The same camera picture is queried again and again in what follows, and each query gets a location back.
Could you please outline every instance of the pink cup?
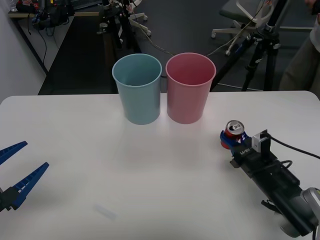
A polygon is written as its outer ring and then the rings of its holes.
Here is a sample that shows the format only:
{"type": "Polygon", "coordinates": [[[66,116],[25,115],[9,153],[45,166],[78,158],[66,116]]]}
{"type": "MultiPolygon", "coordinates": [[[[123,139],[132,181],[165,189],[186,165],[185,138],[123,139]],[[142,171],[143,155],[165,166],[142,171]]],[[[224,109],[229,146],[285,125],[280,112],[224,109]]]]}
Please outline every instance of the pink cup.
{"type": "Polygon", "coordinates": [[[195,123],[204,112],[216,66],[206,56],[187,52],[172,57],[165,70],[169,117],[180,124],[195,123]]]}

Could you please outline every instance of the can lid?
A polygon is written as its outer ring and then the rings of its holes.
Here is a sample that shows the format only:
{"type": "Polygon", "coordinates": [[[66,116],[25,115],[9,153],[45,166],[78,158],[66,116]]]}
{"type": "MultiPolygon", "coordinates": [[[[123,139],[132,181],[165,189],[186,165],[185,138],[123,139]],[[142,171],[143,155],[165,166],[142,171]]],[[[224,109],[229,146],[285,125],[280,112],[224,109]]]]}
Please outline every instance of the can lid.
{"type": "Polygon", "coordinates": [[[245,126],[238,120],[231,120],[227,123],[226,129],[232,135],[241,135],[245,132],[245,126]]]}

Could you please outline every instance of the white table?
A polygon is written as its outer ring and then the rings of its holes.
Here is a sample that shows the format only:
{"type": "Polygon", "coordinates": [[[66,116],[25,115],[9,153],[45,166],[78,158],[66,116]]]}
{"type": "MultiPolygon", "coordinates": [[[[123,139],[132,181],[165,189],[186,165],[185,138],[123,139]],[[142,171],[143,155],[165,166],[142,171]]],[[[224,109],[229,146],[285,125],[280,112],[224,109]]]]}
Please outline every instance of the white table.
{"type": "MultiPolygon", "coordinates": [[[[28,146],[0,166],[7,189],[50,167],[17,211],[0,213],[1,240],[286,240],[266,197],[220,145],[237,119],[254,135],[320,155],[320,102],[312,93],[210,93],[202,119],[149,125],[123,116],[118,95],[17,96],[0,105],[0,149],[28,146]],[[105,217],[100,204],[115,214],[105,217]]],[[[273,142],[301,187],[320,187],[320,161],[273,142]]],[[[300,239],[311,239],[308,235],[300,239]]]]}

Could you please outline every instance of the person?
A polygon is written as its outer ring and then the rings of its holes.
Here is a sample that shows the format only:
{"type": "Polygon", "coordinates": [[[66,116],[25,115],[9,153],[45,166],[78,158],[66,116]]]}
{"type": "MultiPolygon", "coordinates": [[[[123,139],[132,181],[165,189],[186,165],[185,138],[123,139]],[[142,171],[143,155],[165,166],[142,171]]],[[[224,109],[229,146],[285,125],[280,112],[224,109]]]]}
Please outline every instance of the person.
{"type": "MultiPolygon", "coordinates": [[[[304,1],[312,10],[317,0],[304,1]]],[[[310,36],[284,71],[279,90],[307,90],[320,99],[320,14],[317,15],[310,36]]]]}

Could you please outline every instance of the floor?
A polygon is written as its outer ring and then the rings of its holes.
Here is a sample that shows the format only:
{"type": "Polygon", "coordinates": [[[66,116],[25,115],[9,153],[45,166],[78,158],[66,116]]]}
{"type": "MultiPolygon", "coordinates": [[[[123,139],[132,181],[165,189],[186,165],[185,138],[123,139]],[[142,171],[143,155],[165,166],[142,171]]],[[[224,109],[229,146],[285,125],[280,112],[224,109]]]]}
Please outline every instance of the floor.
{"type": "MultiPolygon", "coordinates": [[[[219,15],[225,0],[143,0],[135,12],[145,12],[148,21],[144,24],[152,31],[152,41],[172,53],[194,52],[206,54],[227,42],[228,34],[217,34],[211,38],[214,28],[229,28],[232,21],[219,15]]],[[[292,1],[283,26],[312,27],[315,17],[308,13],[302,0],[292,1]]],[[[49,94],[111,94],[114,93],[112,81],[105,68],[103,42],[97,35],[99,20],[97,17],[75,17],[63,44],[52,64],[39,95],[49,94]]],[[[162,64],[171,57],[154,48],[136,29],[136,38],[143,53],[156,57],[162,64]]],[[[308,37],[308,33],[281,32],[281,49],[275,69],[273,89],[278,89],[281,76],[297,52],[299,46],[308,37]]],[[[222,49],[209,58],[219,70],[228,60],[222,49]]],[[[250,49],[221,81],[222,84],[241,87],[245,80],[245,66],[252,57],[254,47],[250,49]]],[[[123,49],[120,56],[130,54],[123,49]]],[[[250,84],[250,88],[262,89],[264,85],[266,61],[263,60],[250,84]]],[[[240,89],[217,86],[217,92],[240,91],[240,89]]],[[[162,92],[166,91],[166,79],[162,79],[162,92]]]]}

